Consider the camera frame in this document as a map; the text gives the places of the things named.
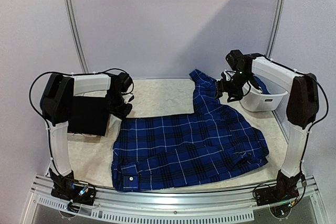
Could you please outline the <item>black t-shirt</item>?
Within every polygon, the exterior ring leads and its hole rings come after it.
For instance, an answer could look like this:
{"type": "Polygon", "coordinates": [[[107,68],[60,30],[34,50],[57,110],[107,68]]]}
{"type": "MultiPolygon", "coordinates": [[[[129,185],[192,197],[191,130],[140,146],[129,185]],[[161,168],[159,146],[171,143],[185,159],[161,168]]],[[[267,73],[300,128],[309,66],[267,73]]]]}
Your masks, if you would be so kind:
{"type": "Polygon", "coordinates": [[[103,97],[74,97],[68,133],[105,136],[109,110],[103,97]]]}

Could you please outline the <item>blue plaid shirt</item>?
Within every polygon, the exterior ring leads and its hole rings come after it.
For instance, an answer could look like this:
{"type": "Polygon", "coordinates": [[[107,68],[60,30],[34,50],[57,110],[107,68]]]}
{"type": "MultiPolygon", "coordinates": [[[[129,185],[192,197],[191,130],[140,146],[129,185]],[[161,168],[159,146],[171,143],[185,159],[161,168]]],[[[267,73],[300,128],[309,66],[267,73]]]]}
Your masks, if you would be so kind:
{"type": "Polygon", "coordinates": [[[269,149],[262,132],[215,99],[216,81],[194,70],[193,113],[127,118],[113,145],[118,191],[216,183],[261,168],[269,149]]]}

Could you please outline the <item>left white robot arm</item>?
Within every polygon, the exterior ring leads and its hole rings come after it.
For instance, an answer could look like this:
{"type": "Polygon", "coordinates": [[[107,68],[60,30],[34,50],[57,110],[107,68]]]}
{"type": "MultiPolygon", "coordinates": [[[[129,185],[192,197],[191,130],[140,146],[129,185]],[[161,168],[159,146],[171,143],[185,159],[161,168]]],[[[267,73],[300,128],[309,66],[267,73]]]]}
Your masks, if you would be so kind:
{"type": "Polygon", "coordinates": [[[72,173],[67,132],[74,97],[105,91],[108,112],[118,120],[123,120],[132,110],[132,104],[126,103],[123,97],[129,94],[128,89],[134,83],[125,71],[119,74],[110,74],[108,71],[81,74],[51,72],[50,74],[40,101],[40,108],[48,131],[51,169],[54,174],[63,178],[72,173]]]}

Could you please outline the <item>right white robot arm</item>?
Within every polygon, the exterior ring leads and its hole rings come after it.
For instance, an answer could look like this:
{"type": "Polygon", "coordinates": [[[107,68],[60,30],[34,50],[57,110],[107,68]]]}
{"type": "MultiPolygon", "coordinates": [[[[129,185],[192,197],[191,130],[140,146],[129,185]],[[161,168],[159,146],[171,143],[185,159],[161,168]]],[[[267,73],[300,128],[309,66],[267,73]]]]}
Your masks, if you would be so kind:
{"type": "Polygon", "coordinates": [[[233,76],[222,73],[216,82],[215,98],[227,93],[227,102],[244,99],[243,87],[249,83],[258,89],[255,76],[263,77],[289,94],[286,116],[290,126],[289,143],[280,173],[286,178],[300,176],[307,146],[307,136],[319,111],[318,84],[315,75],[301,73],[266,58],[262,54],[242,54],[232,50],[225,57],[234,72],[233,76]]]}

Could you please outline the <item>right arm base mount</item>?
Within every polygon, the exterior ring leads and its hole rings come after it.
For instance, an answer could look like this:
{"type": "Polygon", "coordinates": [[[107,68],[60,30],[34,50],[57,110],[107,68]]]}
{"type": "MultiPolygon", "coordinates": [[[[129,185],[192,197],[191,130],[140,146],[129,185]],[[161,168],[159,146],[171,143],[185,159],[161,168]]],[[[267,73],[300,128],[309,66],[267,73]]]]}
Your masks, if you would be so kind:
{"type": "Polygon", "coordinates": [[[293,208],[303,198],[306,192],[307,181],[301,182],[303,186],[302,194],[299,193],[297,185],[289,186],[269,186],[265,183],[257,185],[253,189],[253,198],[257,203],[257,206],[271,205],[275,203],[285,204],[287,208],[293,208]]]}

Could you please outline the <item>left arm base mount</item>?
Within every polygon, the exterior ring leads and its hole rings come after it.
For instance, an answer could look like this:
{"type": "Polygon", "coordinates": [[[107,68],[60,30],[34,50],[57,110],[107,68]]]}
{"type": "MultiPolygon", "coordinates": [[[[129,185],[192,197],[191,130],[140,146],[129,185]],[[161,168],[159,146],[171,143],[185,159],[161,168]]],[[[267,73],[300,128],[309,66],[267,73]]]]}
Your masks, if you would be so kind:
{"type": "Polygon", "coordinates": [[[73,171],[66,176],[60,176],[49,170],[50,178],[54,185],[51,195],[56,198],[92,206],[97,190],[96,187],[87,182],[81,182],[74,178],[73,171]]]}

